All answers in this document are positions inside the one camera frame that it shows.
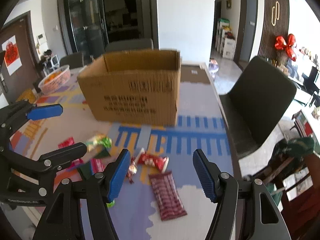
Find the pink snack packet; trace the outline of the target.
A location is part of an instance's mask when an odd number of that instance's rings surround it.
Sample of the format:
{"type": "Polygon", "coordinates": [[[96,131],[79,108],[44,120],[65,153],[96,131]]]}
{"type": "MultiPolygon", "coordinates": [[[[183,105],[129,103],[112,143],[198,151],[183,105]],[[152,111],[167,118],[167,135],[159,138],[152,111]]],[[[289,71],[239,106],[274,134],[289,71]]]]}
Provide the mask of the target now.
{"type": "MultiPolygon", "coordinates": [[[[71,146],[74,145],[75,141],[73,137],[69,137],[66,140],[64,140],[63,142],[58,144],[58,148],[64,148],[67,146],[71,146]]],[[[75,168],[77,168],[78,166],[82,165],[84,163],[84,161],[81,158],[75,159],[74,161],[72,161],[70,167],[67,168],[68,171],[71,171],[75,168]]]]}

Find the magenta snack packet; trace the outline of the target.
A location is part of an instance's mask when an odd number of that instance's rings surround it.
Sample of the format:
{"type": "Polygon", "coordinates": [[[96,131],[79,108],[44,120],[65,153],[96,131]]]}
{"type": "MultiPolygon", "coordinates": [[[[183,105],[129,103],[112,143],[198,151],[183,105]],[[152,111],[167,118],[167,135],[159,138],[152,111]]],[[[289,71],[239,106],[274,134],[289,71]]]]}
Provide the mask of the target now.
{"type": "Polygon", "coordinates": [[[92,174],[96,174],[98,172],[103,172],[105,167],[100,159],[91,159],[90,161],[92,174]]]}

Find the dark green snack packet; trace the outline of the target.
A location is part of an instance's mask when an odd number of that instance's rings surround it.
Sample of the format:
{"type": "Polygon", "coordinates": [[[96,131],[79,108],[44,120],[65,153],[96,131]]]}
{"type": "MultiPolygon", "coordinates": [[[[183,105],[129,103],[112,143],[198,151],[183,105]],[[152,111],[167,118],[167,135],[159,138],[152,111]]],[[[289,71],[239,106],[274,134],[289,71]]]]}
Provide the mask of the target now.
{"type": "Polygon", "coordinates": [[[77,171],[79,172],[81,179],[87,180],[97,172],[103,172],[105,169],[105,165],[101,160],[109,156],[110,154],[108,152],[108,149],[104,148],[96,157],[92,158],[89,162],[80,164],[77,167],[77,171]]]}

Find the small red snack packet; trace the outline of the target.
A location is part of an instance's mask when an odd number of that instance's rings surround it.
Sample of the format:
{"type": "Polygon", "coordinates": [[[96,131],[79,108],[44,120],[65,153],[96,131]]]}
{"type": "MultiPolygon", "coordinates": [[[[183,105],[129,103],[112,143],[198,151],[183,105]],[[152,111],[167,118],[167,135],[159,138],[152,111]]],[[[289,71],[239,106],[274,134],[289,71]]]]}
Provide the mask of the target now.
{"type": "Polygon", "coordinates": [[[168,157],[161,157],[159,155],[149,154],[141,148],[140,152],[135,158],[136,164],[143,164],[149,167],[156,168],[159,172],[164,173],[167,170],[169,163],[168,157]]]}

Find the pale yellow snack packet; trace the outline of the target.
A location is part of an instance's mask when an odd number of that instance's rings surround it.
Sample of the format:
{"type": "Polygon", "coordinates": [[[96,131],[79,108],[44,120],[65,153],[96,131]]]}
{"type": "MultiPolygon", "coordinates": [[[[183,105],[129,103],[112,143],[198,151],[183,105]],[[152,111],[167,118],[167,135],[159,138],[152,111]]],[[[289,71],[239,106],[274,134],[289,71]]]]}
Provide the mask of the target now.
{"type": "Polygon", "coordinates": [[[106,137],[104,134],[96,134],[93,137],[89,138],[88,140],[85,141],[85,145],[87,147],[88,151],[92,151],[95,149],[98,145],[102,145],[100,143],[101,139],[106,137]]]}

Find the maroon striped wafer packet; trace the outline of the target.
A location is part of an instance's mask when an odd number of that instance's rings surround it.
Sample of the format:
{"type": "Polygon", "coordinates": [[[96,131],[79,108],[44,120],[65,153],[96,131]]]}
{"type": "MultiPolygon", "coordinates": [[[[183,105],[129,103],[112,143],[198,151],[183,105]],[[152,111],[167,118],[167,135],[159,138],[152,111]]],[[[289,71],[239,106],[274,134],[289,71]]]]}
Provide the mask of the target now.
{"type": "Polygon", "coordinates": [[[172,220],[187,215],[171,171],[161,174],[150,174],[149,180],[156,198],[161,221],[172,220]]]}

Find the red foil candy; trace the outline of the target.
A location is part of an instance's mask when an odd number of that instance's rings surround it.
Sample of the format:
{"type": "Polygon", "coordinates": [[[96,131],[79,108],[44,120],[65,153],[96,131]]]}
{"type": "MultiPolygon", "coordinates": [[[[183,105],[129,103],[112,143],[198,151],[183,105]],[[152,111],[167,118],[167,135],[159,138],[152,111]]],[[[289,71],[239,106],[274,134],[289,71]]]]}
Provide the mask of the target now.
{"type": "Polygon", "coordinates": [[[132,177],[137,173],[137,164],[135,162],[135,157],[131,158],[131,163],[129,165],[126,177],[129,179],[129,183],[133,184],[134,181],[132,179],[132,177]]]}

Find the green polka-dot lollipop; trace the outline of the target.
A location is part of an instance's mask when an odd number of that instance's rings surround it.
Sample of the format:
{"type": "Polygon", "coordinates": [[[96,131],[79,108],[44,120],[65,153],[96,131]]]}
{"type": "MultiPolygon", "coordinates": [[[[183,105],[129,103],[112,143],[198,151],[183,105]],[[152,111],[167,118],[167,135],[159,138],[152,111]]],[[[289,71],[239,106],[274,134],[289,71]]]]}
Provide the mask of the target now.
{"type": "Polygon", "coordinates": [[[101,139],[100,143],[104,146],[104,148],[111,148],[112,147],[112,139],[109,137],[104,137],[101,139]]]}

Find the pink basket of oranges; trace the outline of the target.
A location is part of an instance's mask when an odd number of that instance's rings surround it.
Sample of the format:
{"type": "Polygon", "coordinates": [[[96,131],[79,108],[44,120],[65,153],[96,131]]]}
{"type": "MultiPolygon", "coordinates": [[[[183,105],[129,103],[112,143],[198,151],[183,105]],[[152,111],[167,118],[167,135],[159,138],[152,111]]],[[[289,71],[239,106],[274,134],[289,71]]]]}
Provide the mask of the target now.
{"type": "Polygon", "coordinates": [[[39,83],[39,89],[43,94],[50,94],[60,87],[62,87],[65,83],[67,83],[71,78],[71,72],[69,65],[64,65],[59,69],[56,69],[44,79],[42,79],[39,83]]]}

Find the colourful patterned table mat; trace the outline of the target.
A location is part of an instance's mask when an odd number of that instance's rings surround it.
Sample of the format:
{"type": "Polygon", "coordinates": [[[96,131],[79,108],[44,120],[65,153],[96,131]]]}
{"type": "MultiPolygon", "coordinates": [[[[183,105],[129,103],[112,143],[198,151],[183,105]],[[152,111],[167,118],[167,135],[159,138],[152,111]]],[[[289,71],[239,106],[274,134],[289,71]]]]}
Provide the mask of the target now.
{"type": "Polygon", "coordinates": [[[229,141],[217,94],[203,66],[185,65],[175,126],[103,122],[94,118],[82,94],[77,74],[53,94],[39,98],[39,105],[59,103],[59,117],[29,121],[12,137],[18,154],[37,160],[47,152],[75,142],[89,144],[98,137],[112,141],[104,150],[105,159],[78,160],[58,172],[55,183],[63,178],[79,181],[101,171],[127,149],[135,160],[135,172],[126,178],[118,198],[108,206],[120,239],[204,239],[216,205],[204,195],[193,167],[193,152],[201,149],[221,171],[233,173],[229,141]],[[167,173],[175,183],[181,200],[182,215],[162,220],[150,176],[167,173]]]}

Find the wooden chair with clothes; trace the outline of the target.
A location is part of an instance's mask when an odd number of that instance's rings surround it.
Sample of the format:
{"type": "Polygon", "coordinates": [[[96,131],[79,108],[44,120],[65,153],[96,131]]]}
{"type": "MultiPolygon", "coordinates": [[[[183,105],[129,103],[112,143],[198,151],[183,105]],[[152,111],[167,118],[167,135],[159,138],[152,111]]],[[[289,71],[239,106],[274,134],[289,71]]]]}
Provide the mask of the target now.
{"type": "Polygon", "coordinates": [[[287,131],[279,125],[253,153],[239,160],[241,174],[273,186],[292,239],[319,239],[319,114],[303,108],[287,131]]]}

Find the black chair right side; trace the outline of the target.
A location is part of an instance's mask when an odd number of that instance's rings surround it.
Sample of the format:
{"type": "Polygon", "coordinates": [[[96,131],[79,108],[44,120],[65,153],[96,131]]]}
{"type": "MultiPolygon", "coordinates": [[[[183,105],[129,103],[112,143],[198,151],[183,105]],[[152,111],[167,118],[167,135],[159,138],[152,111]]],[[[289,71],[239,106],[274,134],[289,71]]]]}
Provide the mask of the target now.
{"type": "Polygon", "coordinates": [[[237,156],[258,150],[295,97],[296,86],[261,57],[251,59],[231,90],[220,95],[237,156]]]}

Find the black chair far middle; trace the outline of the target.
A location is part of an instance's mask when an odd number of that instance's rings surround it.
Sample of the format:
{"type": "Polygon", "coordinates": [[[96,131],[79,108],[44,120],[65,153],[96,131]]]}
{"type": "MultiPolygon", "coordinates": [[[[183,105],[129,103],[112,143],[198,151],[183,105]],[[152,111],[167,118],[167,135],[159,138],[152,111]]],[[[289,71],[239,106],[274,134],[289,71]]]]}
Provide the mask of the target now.
{"type": "Polygon", "coordinates": [[[142,50],[142,49],[153,49],[153,40],[150,38],[139,38],[131,40],[123,40],[109,43],[105,52],[115,51],[127,51],[127,50],[142,50]]]}

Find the black glass sliding door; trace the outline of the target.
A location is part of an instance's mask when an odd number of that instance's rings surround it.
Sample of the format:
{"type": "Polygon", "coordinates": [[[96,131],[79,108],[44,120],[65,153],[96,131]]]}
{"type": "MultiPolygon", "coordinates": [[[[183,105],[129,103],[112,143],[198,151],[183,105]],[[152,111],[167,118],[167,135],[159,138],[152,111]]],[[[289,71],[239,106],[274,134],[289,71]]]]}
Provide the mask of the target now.
{"type": "Polygon", "coordinates": [[[57,0],[63,45],[67,55],[81,52],[89,64],[108,44],[103,0],[57,0]]]}

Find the red heart balloons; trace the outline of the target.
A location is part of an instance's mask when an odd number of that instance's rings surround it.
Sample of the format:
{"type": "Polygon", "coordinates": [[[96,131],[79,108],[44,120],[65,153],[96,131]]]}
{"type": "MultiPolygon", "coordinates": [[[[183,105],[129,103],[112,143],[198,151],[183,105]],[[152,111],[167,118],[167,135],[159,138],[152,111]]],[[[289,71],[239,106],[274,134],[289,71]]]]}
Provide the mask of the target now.
{"type": "Polygon", "coordinates": [[[287,41],[285,40],[285,38],[283,36],[277,36],[276,37],[276,42],[274,44],[274,47],[276,50],[283,50],[285,51],[285,53],[287,54],[287,56],[292,60],[292,61],[296,61],[297,56],[293,50],[293,46],[296,43],[296,38],[295,35],[293,34],[289,34],[287,36],[287,41]]]}

